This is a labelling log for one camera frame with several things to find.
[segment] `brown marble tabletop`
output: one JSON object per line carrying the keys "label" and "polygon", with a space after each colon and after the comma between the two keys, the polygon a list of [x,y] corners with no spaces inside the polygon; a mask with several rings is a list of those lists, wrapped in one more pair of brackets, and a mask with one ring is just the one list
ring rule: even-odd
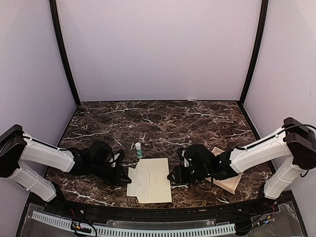
{"label": "brown marble tabletop", "polygon": [[[136,167],[133,145],[142,144],[144,158],[168,158],[169,171],[181,164],[179,147],[204,144],[222,150],[244,146],[255,137],[236,102],[138,101],[82,103],[72,118],[60,147],[89,147],[102,140],[116,152],[124,149],[125,169]],[[94,175],[73,176],[49,168],[46,179],[57,183],[66,199],[115,207],[185,208],[234,203],[257,198],[259,187],[272,176],[267,163],[244,172],[231,194],[210,183],[171,184],[172,203],[139,204],[126,196],[126,186],[107,186]]]}

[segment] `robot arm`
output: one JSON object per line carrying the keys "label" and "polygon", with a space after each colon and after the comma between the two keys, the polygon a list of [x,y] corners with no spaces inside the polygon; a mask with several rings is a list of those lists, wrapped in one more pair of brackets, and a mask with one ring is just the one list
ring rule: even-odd
{"label": "robot arm", "polygon": [[0,136],[0,177],[14,180],[44,201],[53,201],[58,195],[63,199],[60,188],[40,177],[25,164],[25,160],[60,169],[73,175],[95,174],[107,184],[131,183],[119,164],[124,158],[123,150],[114,155],[112,148],[96,141],[88,149],[58,148],[23,132],[14,125]]}
{"label": "robot arm", "polygon": [[264,187],[265,197],[276,199],[302,172],[316,167],[316,138],[312,130],[293,118],[274,133],[241,148],[215,156],[203,145],[178,150],[180,158],[189,163],[176,166],[168,176],[175,183],[194,183],[204,178],[224,180],[267,162],[286,160]]}

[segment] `small bottle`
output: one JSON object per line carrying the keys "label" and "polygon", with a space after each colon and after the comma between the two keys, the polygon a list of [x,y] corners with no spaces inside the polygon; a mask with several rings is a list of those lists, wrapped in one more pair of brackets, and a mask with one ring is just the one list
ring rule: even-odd
{"label": "small bottle", "polygon": [[142,158],[143,157],[143,153],[142,153],[142,147],[141,147],[140,142],[136,142],[135,148],[136,148],[137,157],[139,159]]}

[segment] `paper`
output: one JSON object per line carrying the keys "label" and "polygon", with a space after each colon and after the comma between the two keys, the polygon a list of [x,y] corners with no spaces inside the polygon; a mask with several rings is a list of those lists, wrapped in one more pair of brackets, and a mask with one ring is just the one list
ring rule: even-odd
{"label": "paper", "polygon": [[[217,147],[214,147],[214,149],[212,150],[212,153],[216,156],[220,155],[223,152],[224,152],[223,150],[221,150]],[[222,189],[227,190],[228,192],[230,192],[232,194],[235,194],[235,190],[240,182],[241,177],[242,177],[242,173],[240,173],[236,177],[225,179],[225,180],[215,180],[214,179],[214,184],[221,187]]]}
{"label": "paper", "polygon": [[135,170],[137,176],[146,170],[149,171],[149,192],[147,196],[137,195],[139,203],[172,202],[170,181],[167,179],[169,174],[167,158],[140,159]]}
{"label": "paper", "polygon": [[132,183],[127,184],[126,195],[129,197],[148,197],[149,169],[138,170],[129,167],[128,177],[132,180]]}

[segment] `white wall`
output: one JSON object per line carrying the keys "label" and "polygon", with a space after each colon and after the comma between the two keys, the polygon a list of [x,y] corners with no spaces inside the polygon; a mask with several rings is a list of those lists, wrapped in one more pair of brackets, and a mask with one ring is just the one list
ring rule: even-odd
{"label": "white wall", "polygon": [[[56,144],[75,103],[63,70],[48,0],[0,4],[0,134],[14,124]],[[35,165],[43,174],[45,167]],[[0,236],[13,237],[28,192],[0,179]]]}
{"label": "white wall", "polygon": [[261,0],[59,0],[82,101],[238,100]]}
{"label": "white wall", "polygon": [[[260,54],[245,108],[261,136],[286,117],[316,125],[316,1],[270,0]],[[282,160],[276,160],[279,167]],[[316,170],[294,192],[310,236],[316,233]]]}

